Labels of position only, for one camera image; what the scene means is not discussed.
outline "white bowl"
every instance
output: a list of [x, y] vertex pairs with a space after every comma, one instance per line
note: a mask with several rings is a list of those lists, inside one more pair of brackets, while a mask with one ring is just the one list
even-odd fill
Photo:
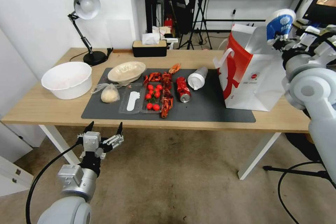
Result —
[[41, 84], [57, 98], [74, 99], [91, 89], [91, 72], [92, 68], [84, 62], [67, 62], [49, 69]]
[[119, 84], [129, 84], [137, 80], [140, 75], [146, 70], [146, 65], [142, 62], [131, 61], [120, 64], [108, 73], [107, 78], [112, 82]]

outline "black tissue box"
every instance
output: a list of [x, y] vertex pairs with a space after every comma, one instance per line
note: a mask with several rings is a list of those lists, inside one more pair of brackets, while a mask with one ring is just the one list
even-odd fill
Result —
[[134, 57], [165, 57], [167, 55], [167, 42], [160, 40], [156, 45], [143, 45], [136, 40], [132, 45]]

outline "cup lid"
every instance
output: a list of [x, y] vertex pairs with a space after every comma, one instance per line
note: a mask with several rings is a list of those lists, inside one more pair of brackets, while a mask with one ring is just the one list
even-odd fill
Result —
[[205, 83], [204, 77], [198, 73], [192, 73], [188, 77], [188, 84], [194, 90], [198, 90], [201, 87], [203, 87], [204, 83]]

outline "lamp arm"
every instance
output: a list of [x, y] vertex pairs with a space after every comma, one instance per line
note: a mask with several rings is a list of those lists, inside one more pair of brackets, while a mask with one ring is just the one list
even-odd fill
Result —
[[71, 20], [71, 22], [74, 25], [74, 27], [76, 28], [76, 30], [77, 30], [78, 34], [80, 35], [81, 40], [83, 41], [84, 45], [89, 50], [90, 56], [93, 57], [92, 45], [90, 44], [90, 42], [88, 41], [88, 39], [83, 36], [83, 34], [79, 30], [78, 26], [76, 25], [76, 19], [79, 18], [79, 17], [75, 15], [75, 12], [72, 12], [71, 14], [69, 14], [68, 17]]

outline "red and white shopping bag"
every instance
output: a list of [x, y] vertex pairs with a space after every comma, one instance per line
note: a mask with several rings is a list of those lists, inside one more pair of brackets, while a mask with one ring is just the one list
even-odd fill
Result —
[[[235, 31], [242, 41], [251, 41], [255, 35], [255, 28], [235, 24], [222, 58], [213, 60], [225, 105], [231, 109], [270, 111], [284, 94], [281, 84], [285, 77], [282, 58], [277, 53], [253, 54], [254, 50], [260, 51], [260, 43], [258, 48], [247, 43], [245, 49], [235, 39]], [[266, 37], [264, 46], [268, 46]]]

